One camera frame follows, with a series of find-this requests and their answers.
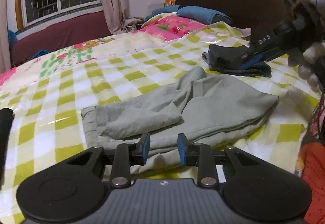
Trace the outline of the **grey-green pants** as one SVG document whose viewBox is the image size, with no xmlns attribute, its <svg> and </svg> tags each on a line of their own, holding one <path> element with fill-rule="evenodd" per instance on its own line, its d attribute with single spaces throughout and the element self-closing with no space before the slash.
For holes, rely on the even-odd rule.
<svg viewBox="0 0 325 224">
<path fill-rule="evenodd" d="M 88 146 L 113 150 L 150 134 L 145 165 L 133 174 L 177 167 L 177 137 L 212 147 L 241 139 L 263 126 L 279 98 L 227 74 L 208 74 L 194 67 L 176 82 L 124 101 L 81 111 Z"/>
</svg>

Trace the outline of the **dark grey folded garment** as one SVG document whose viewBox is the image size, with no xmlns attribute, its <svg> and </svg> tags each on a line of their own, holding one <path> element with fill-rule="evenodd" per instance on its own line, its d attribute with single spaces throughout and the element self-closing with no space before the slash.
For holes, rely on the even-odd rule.
<svg viewBox="0 0 325 224">
<path fill-rule="evenodd" d="M 250 49 L 243 45 L 225 47 L 210 44 L 209 50 L 202 53 L 202 59 L 211 71 L 247 77 L 271 77 L 272 69 L 262 55 L 249 55 Z"/>
</svg>

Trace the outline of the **blue pillow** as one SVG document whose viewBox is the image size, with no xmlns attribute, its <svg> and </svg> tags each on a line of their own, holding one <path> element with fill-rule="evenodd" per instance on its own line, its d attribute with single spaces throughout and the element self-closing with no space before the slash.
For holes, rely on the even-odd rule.
<svg viewBox="0 0 325 224">
<path fill-rule="evenodd" d="M 203 8 L 200 6 L 184 6 L 184 5 L 170 5 L 165 6 L 163 8 L 156 9 L 152 11 L 152 13 L 145 18 L 145 22 L 147 22 L 152 17 L 162 14 L 162 13 L 171 13 L 175 12 L 177 16 L 194 19 L 200 23 L 205 25 L 211 25 L 213 23 L 223 21 L 230 25 L 231 18 L 226 14 L 208 8 Z"/>
</svg>

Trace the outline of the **cartoon print bedsheet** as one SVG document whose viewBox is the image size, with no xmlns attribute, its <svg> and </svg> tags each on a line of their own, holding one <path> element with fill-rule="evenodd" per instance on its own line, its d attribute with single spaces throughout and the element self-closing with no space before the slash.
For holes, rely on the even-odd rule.
<svg viewBox="0 0 325 224">
<path fill-rule="evenodd" d="M 87 61 L 162 47 L 166 42 L 161 35 L 136 31 L 71 45 L 27 61 L 1 74 L 1 95 Z"/>
</svg>

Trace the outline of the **pink floral blanket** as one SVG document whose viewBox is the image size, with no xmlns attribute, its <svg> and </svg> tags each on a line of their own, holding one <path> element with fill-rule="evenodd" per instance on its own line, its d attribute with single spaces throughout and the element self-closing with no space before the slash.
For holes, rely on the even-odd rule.
<svg viewBox="0 0 325 224">
<path fill-rule="evenodd" d="M 134 31 L 145 32 L 163 41 L 182 38 L 191 32 L 206 27 L 206 25 L 192 19 L 177 16 L 175 12 L 164 12 L 148 19 L 141 29 Z"/>
</svg>

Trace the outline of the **maroon window bench cushion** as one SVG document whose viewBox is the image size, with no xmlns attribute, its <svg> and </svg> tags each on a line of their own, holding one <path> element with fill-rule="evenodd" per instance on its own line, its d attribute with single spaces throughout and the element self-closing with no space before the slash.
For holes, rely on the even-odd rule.
<svg viewBox="0 0 325 224">
<path fill-rule="evenodd" d="M 11 49 L 12 66 L 19 66 L 41 50 L 54 52 L 84 41 L 110 36 L 103 11 L 58 22 L 17 40 Z"/>
</svg>

